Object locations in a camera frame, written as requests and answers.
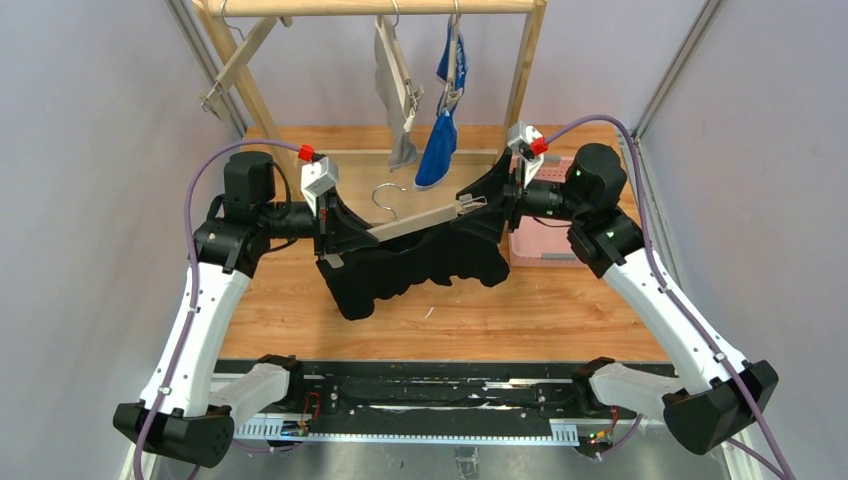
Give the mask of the grey underwear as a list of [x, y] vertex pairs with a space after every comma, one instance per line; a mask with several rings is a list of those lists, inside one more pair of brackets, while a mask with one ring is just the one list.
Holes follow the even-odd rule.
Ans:
[[384, 105], [392, 136], [388, 167], [393, 172], [418, 158], [410, 132], [423, 91], [413, 87], [395, 27], [385, 15], [375, 17], [374, 58], [375, 91]]

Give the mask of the empty wooden hanger far left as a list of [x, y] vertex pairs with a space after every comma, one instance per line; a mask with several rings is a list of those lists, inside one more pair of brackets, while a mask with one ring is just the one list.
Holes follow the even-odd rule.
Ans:
[[232, 52], [227, 55], [219, 54], [223, 66], [214, 78], [212, 87], [199, 97], [204, 111], [213, 112], [219, 119], [225, 120], [229, 115], [220, 110], [223, 106], [224, 95], [235, 85], [238, 75], [246, 69], [246, 65], [274, 27], [281, 24], [289, 28], [293, 24], [293, 18], [290, 16], [262, 17], [255, 22], [247, 34], [244, 34], [240, 28], [228, 22], [227, 1], [193, 1], [193, 5], [198, 16], [205, 14], [213, 25], [222, 27], [222, 32], [226, 32], [233, 38]]

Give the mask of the wooden clothes rack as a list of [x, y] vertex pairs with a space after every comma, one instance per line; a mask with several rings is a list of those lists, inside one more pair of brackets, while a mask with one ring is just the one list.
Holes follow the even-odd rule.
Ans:
[[[247, 34], [262, 17], [290, 16], [291, 27], [277, 24], [246, 65], [227, 94], [235, 94], [250, 119], [250, 134], [268, 140], [268, 150], [281, 163], [293, 185], [300, 182], [301, 163], [281, 147], [292, 141], [284, 121], [296, 128], [313, 126], [302, 141], [327, 149], [342, 163], [341, 186], [362, 203], [372, 186], [388, 175], [392, 136], [386, 112], [375, 91], [375, 17], [393, 15], [392, 1], [227, 1], [231, 25]], [[424, 94], [410, 132], [417, 148], [414, 164], [396, 171], [403, 180], [418, 170], [421, 156], [436, 121], [437, 104], [444, 84], [436, 71], [454, 13], [453, 1], [396, 1], [400, 20], [397, 37], [413, 85]], [[219, 54], [232, 52], [233, 38], [203, 14], [194, 14]], [[483, 97], [481, 36], [474, 27], [493, 27], [500, 15], [524, 19], [517, 59], [508, 93], [496, 92], [506, 105], [503, 125], [519, 118], [535, 57], [546, 3], [543, 1], [459, 1], [459, 30], [467, 56], [464, 95], [456, 108], [458, 120], [468, 118], [474, 102]]]

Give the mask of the pink plastic basket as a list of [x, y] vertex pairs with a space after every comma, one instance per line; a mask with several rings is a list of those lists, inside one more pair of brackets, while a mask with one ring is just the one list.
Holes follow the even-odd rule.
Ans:
[[566, 221], [543, 219], [542, 224], [524, 216], [508, 236], [509, 263], [513, 268], [580, 268], [583, 264], [567, 240]]

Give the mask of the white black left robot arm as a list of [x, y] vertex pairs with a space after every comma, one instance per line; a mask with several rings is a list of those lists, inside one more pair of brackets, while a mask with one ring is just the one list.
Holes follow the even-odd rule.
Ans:
[[320, 252], [332, 249], [335, 225], [374, 238], [371, 227], [350, 212], [337, 192], [337, 165], [307, 147], [299, 152], [301, 199], [278, 201], [286, 175], [261, 151], [227, 155], [224, 191], [199, 226], [185, 227], [186, 284], [163, 353], [140, 397], [118, 405], [114, 427], [134, 443], [133, 475], [144, 477], [144, 461], [157, 455], [194, 470], [217, 466], [236, 430], [264, 408], [305, 403], [302, 363], [267, 355], [242, 377], [213, 391], [211, 380], [232, 316], [261, 258], [312, 239]]

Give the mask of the wooden hanger with blue underwear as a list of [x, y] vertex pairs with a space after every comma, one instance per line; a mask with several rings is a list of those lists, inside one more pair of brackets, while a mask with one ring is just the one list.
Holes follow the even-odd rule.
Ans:
[[457, 98], [457, 90], [455, 89], [456, 71], [457, 71], [457, 51], [459, 47], [459, 1], [454, 0], [454, 13], [450, 18], [450, 39], [447, 46], [448, 60], [446, 62], [446, 72], [444, 78], [444, 91], [438, 104], [438, 110], [448, 110], [451, 103]]

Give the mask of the wooden hanger with grey underwear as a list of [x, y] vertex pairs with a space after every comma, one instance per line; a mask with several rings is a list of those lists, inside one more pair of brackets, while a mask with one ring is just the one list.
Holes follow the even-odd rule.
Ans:
[[415, 123], [424, 90], [421, 86], [416, 88], [413, 85], [396, 33], [400, 20], [399, 6], [396, 1], [392, 1], [391, 5], [393, 15], [380, 14], [375, 17], [375, 90], [385, 108], [390, 130], [393, 133], [408, 134]]

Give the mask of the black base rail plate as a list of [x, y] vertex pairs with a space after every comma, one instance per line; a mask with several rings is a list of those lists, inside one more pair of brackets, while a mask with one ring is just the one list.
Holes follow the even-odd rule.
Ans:
[[635, 413], [579, 404], [574, 362], [324, 361], [304, 363], [304, 394], [264, 407], [239, 441], [580, 446]]

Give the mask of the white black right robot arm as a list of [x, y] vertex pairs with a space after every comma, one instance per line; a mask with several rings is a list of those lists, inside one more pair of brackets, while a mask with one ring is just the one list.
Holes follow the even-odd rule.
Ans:
[[686, 450], [704, 455], [756, 420], [779, 380], [766, 360], [748, 361], [679, 291], [643, 231], [618, 205], [627, 174], [616, 151], [580, 147], [561, 182], [524, 181], [525, 162], [504, 152], [460, 199], [486, 200], [498, 227], [522, 217], [569, 223], [577, 259], [637, 313], [676, 370], [648, 373], [599, 357], [572, 376], [586, 413], [619, 407], [662, 421]]

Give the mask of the black underwear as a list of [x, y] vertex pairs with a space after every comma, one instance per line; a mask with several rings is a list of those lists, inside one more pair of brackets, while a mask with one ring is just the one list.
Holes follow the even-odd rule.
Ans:
[[350, 321], [371, 316], [376, 300], [405, 294], [430, 281], [451, 286], [452, 279], [476, 279], [494, 287], [507, 279], [508, 262], [496, 242], [449, 224], [397, 237], [375, 248], [344, 253], [342, 265], [325, 259], [316, 266], [341, 315]]

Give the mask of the blue underwear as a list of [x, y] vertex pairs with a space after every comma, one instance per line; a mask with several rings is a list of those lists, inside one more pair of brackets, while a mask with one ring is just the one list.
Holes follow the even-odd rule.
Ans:
[[[437, 67], [436, 75], [444, 84], [446, 62], [448, 60], [447, 46], [450, 39], [450, 21], [447, 25], [447, 38], [443, 55]], [[418, 171], [414, 178], [416, 190], [428, 190], [435, 187], [447, 175], [454, 152], [457, 149], [458, 131], [455, 124], [455, 110], [464, 95], [468, 71], [467, 56], [462, 34], [459, 30], [459, 47], [457, 51], [457, 71], [455, 89], [457, 98], [448, 110], [436, 111], [436, 121], [420, 159]]]

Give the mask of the wooden clip hanger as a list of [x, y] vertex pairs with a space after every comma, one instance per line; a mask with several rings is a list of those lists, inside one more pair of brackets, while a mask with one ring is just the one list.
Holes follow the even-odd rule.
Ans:
[[[308, 192], [308, 189], [301, 189], [307, 203], [316, 215], [320, 214], [319, 196]], [[367, 224], [366, 231], [374, 236], [378, 241], [383, 242], [396, 237], [407, 235], [422, 229], [426, 229], [444, 222], [449, 222], [457, 217], [471, 212], [477, 208], [481, 208], [487, 204], [484, 197], [473, 197], [472, 195], [463, 195], [460, 200], [456, 200], [450, 204], [443, 205], [438, 208], [427, 210], [412, 216], [395, 219], [388, 223], [371, 225], [369, 222], [360, 218], [357, 214], [347, 212], [348, 216], [352, 216], [354, 223], [357, 225]], [[341, 254], [326, 253], [321, 258], [326, 260], [331, 268], [338, 269], [344, 265], [341, 259]]]

